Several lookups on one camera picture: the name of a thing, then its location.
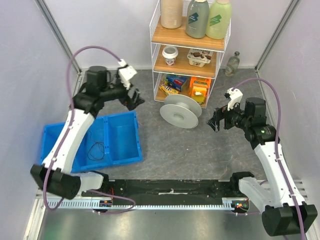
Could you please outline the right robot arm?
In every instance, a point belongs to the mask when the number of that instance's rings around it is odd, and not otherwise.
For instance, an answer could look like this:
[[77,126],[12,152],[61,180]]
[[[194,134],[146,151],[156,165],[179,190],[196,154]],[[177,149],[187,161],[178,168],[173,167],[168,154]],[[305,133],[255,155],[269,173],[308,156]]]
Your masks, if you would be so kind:
[[266,102],[262,98],[249,97],[244,109],[237,102],[232,108],[227,105],[216,108],[207,124],[215,131],[237,127],[260,160],[270,190],[260,185],[249,172],[234,173],[229,191],[235,197],[246,195],[261,213],[262,224],[271,236],[287,236],[306,232],[318,216],[313,204],[307,204],[300,194],[284,161],[282,146],[276,137],[277,130],[267,124]]

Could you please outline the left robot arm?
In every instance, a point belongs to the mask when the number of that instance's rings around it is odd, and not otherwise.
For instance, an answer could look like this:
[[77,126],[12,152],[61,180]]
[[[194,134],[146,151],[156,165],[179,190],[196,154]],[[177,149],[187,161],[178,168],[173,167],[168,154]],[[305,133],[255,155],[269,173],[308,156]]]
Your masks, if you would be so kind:
[[38,187],[47,193],[72,200],[78,193],[92,190],[99,197],[106,196],[110,185],[104,176],[95,172],[72,174],[76,153],[106,102],[118,100],[132,111],[144,103],[140,92],[133,87],[131,79],[137,71],[129,64],[117,69],[115,80],[104,66],[91,66],[85,72],[85,82],[72,97],[66,122],[55,144],[42,164],[34,164],[30,174]]

